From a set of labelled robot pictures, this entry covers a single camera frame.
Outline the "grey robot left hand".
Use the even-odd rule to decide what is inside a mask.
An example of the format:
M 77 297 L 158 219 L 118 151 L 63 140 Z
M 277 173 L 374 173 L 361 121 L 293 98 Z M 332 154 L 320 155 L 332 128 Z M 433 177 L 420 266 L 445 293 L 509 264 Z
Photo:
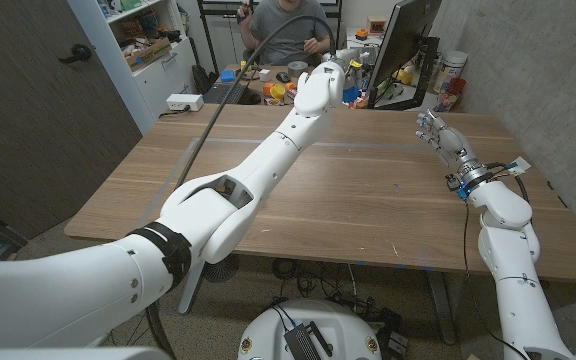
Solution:
M 369 53 L 363 48 L 341 49 L 336 51 L 336 58 L 345 73 L 344 90 L 355 87 L 357 77 L 362 74 L 362 66 Z

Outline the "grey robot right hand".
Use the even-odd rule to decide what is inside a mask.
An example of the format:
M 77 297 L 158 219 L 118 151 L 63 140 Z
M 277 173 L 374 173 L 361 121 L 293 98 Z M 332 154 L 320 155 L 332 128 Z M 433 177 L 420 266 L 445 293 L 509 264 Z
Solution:
M 416 136 L 427 142 L 449 169 L 446 176 L 451 191 L 462 191 L 465 196 L 492 177 L 482 165 L 466 137 L 430 110 L 419 113 L 416 120 L 422 131 Z

